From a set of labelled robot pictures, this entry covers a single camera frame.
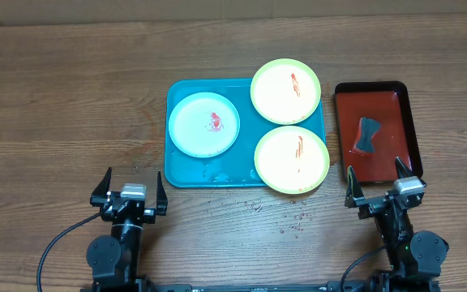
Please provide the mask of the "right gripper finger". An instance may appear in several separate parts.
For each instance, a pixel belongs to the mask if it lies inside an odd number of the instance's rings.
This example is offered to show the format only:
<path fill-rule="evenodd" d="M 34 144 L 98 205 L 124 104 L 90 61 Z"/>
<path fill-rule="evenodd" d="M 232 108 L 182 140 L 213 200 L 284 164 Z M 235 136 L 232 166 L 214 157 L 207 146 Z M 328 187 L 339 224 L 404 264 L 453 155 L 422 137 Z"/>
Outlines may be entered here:
<path fill-rule="evenodd" d="M 413 177 L 413 171 L 401 160 L 400 157 L 395 158 L 396 175 L 398 179 Z"/>
<path fill-rule="evenodd" d="M 347 183 L 345 207 L 356 208 L 359 206 L 360 202 L 365 199 L 365 196 L 363 195 L 361 185 L 351 165 L 347 168 Z"/>

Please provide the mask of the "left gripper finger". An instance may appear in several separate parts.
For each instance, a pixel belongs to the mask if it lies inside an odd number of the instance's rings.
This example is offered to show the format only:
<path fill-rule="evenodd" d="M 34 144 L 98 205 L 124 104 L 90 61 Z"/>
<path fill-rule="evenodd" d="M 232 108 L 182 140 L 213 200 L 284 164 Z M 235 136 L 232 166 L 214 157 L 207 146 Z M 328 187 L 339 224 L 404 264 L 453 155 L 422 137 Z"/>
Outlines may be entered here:
<path fill-rule="evenodd" d="M 112 168 L 109 167 L 103 179 L 99 182 L 99 184 L 96 186 L 96 188 L 92 192 L 91 197 L 105 198 L 107 196 L 107 192 L 109 191 L 111 177 L 112 177 Z"/>
<path fill-rule="evenodd" d="M 162 182 L 161 172 L 156 177 L 156 209 L 167 209 L 168 198 Z"/>

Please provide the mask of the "red and grey sponge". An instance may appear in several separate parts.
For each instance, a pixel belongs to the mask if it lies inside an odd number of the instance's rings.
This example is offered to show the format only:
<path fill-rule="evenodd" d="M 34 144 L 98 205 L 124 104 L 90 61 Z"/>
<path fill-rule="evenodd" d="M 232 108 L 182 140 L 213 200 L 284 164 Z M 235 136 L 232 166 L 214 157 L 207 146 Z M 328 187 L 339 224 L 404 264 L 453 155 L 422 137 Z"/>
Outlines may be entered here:
<path fill-rule="evenodd" d="M 378 121 L 367 117 L 360 118 L 352 151 L 360 155 L 373 154 L 375 147 L 372 140 L 380 129 L 381 124 Z"/>

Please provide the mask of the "yellow-green plate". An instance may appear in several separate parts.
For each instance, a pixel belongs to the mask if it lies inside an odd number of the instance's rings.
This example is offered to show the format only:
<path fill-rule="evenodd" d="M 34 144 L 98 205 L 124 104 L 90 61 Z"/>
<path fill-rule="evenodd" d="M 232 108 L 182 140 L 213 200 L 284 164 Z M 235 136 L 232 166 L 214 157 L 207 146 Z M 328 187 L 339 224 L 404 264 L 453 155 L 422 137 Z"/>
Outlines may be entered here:
<path fill-rule="evenodd" d="M 279 58 L 262 65 L 251 81 L 251 101 L 270 122 L 292 125 L 308 119 L 318 108 L 321 85 L 305 63 Z"/>
<path fill-rule="evenodd" d="M 327 177 L 330 157 L 326 144 L 304 127 L 277 127 L 257 143 L 255 169 L 275 191 L 297 195 L 318 187 Z"/>

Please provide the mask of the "light blue plate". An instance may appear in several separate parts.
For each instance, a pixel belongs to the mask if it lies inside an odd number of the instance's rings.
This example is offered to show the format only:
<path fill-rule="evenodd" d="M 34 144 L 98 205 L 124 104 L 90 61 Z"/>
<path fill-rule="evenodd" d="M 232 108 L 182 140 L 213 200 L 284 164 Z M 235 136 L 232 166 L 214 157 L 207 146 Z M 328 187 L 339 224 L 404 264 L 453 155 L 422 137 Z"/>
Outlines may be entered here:
<path fill-rule="evenodd" d="M 214 92 L 185 97 L 172 110 L 169 137 L 186 155 L 217 156 L 230 148 L 240 131 L 240 117 L 231 101 Z"/>

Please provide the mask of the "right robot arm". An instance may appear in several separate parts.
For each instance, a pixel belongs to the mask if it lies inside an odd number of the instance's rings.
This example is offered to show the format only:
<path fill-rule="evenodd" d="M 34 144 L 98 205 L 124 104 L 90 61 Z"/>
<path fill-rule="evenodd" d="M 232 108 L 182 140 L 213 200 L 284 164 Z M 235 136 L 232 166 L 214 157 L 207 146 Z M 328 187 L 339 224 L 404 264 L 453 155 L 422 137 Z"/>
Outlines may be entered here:
<path fill-rule="evenodd" d="M 448 243 L 431 231 L 414 231 L 408 211 L 419 206 L 426 183 L 395 158 L 397 180 L 385 195 L 366 198 L 352 166 L 347 168 L 345 207 L 357 208 L 361 219 L 373 218 L 383 246 L 355 260 L 341 277 L 341 291 L 439 291 L 435 280 L 449 250 Z M 348 284 L 349 272 L 385 251 L 391 269 L 377 270 L 366 281 Z"/>

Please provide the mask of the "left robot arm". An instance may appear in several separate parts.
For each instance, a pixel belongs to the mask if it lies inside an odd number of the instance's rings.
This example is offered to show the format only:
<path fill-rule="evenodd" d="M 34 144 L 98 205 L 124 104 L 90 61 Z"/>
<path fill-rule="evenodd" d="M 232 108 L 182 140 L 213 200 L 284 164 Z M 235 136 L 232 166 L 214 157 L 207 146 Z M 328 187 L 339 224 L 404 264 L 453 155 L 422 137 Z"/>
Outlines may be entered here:
<path fill-rule="evenodd" d="M 109 235 L 95 238 L 88 246 L 86 260 L 92 268 L 92 291 L 155 291 L 156 286 L 138 274 L 145 224 L 167 213 L 168 199 L 161 174 L 156 178 L 156 206 L 145 206 L 147 187 L 126 183 L 120 191 L 109 189 L 112 170 L 108 169 L 90 197 L 99 208 L 98 217 L 111 225 Z"/>

